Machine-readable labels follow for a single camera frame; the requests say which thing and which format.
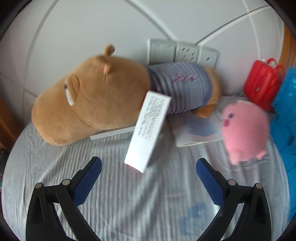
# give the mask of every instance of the red miniature suitcase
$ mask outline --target red miniature suitcase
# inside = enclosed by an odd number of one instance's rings
[[[256,60],[244,85],[244,93],[248,99],[266,111],[273,110],[271,104],[284,78],[284,75],[278,73],[279,68],[284,67],[275,61],[277,65],[272,68],[272,61],[275,59],[270,58],[266,62]]]

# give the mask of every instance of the electrical outlet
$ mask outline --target electrical outlet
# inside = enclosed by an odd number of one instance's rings
[[[218,60],[219,52],[215,49],[208,48],[205,46],[200,47],[201,53],[198,59],[198,64],[206,67],[215,67]]]
[[[150,39],[148,42],[148,64],[174,62],[177,43],[170,40]]]
[[[178,42],[175,61],[197,63],[199,50],[198,45]]]

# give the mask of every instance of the pink pig toy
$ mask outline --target pink pig toy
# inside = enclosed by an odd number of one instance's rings
[[[248,101],[237,101],[222,112],[222,135],[231,164],[266,154],[269,122],[265,112]]]

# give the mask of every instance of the white wall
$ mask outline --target white wall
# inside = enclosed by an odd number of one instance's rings
[[[112,43],[146,64],[149,38],[220,51],[225,94],[242,91],[256,59],[279,58],[283,22],[263,0],[33,0],[0,42],[0,96],[24,123],[36,97]]]

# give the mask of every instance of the stuffed animal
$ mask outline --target stuffed animal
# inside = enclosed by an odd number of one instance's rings
[[[237,165],[266,154],[269,122],[265,112],[248,101],[237,101],[222,112],[222,135],[229,160]]]
[[[84,61],[43,92],[32,108],[32,122],[52,145],[66,145],[103,130],[134,123],[149,90],[172,96],[169,113],[193,110],[209,117],[221,96],[212,68],[174,62],[147,68],[104,55]]]

